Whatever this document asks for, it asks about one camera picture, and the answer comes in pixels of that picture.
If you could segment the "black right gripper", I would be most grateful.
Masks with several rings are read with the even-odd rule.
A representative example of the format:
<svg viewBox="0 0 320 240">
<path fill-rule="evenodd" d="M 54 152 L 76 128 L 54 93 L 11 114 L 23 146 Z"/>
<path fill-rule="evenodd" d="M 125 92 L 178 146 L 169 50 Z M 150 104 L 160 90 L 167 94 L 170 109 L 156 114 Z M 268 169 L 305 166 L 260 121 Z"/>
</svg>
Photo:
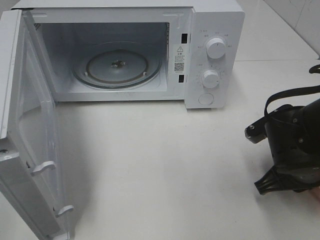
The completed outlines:
<svg viewBox="0 0 320 240">
<path fill-rule="evenodd" d="M 265 130 L 274 166 L 254 185 L 260 195 L 301 193 L 320 186 L 320 123 L 310 124 L 304 106 L 270 113 Z"/>
</svg>

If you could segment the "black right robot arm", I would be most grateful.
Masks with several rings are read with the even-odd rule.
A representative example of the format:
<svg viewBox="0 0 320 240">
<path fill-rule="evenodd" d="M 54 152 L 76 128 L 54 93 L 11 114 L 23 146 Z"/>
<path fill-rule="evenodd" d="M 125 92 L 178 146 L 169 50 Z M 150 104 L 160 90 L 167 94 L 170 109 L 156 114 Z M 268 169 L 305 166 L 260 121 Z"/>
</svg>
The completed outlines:
<svg viewBox="0 0 320 240">
<path fill-rule="evenodd" d="M 320 102 L 285 104 L 254 122 L 246 136 L 268 140 L 273 166 L 255 186 L 261 195 L 303 192 L 320 185 Z"/>
</svg>

